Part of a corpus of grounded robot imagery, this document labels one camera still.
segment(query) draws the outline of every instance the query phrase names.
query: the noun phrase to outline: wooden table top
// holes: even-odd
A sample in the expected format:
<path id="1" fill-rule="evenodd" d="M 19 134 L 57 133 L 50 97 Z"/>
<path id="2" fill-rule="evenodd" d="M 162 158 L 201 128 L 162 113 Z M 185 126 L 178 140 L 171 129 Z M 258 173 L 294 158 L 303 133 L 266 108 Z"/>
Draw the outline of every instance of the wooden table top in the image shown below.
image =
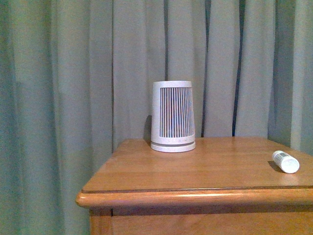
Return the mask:
<path id="1" fill-rule="evenodd" d="M 297 158 L 300 169 L 281 171 L 271 158 L 276 150 Z M 237 198 L 240 203 L 313 204 L 313 157 L 258 137 L 198 138 L 196 148 L 183 153 L 157 152 L 145 140 L 125 140 L 76 201 L 83 207 L 189 205 L 207 202 L 209 195 L 215 203 Z"/>

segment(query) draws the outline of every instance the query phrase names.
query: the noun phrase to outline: white tube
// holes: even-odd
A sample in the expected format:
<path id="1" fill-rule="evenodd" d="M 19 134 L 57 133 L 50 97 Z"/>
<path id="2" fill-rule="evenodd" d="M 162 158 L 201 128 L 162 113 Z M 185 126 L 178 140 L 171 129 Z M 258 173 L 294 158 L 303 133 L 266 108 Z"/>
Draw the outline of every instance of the white tube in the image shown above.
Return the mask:
<path id="1" fill-rule="evenodd" d="M 276 165 L 285 173 L 295 173 L 300 167 L 296 158 L 283 151 L 275 151 L 272 157 Z"/>

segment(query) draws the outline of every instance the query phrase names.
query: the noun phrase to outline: striped grille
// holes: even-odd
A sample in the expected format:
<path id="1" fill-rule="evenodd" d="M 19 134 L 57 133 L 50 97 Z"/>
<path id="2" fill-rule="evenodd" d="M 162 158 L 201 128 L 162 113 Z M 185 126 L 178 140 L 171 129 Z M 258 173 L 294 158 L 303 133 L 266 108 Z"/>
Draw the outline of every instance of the striped grille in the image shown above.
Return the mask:
<path id="1" fill-rule="evenodd" d="M 194 133 L 192 88 L 161 88 L 160 137 L 188 137 Z"/>

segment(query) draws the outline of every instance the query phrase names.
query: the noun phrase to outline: curtain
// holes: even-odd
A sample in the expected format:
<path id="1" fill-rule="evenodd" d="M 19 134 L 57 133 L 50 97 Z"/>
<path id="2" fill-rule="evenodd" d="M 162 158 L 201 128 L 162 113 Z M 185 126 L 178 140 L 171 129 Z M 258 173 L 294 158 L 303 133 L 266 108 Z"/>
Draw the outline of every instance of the curtain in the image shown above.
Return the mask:
<path id="1" fill-rule="evenodd" d="M 193 83 L 197 137 L 313 155 L 310 0 L 1 0 L 0 234 L 89 233 L 75 197 L 155 81 Z"/>

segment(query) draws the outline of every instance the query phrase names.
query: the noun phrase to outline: speaker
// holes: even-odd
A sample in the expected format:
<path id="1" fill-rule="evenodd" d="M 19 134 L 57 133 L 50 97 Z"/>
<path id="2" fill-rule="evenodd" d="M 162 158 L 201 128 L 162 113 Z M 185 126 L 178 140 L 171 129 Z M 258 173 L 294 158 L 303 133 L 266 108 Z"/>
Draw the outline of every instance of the speaker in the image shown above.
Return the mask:
<path id="1" fill-rule="evenodd" d="M 185 152 L 195 147 L 191 82 L 154 82 L 151 148 L 161 152 Z"/>

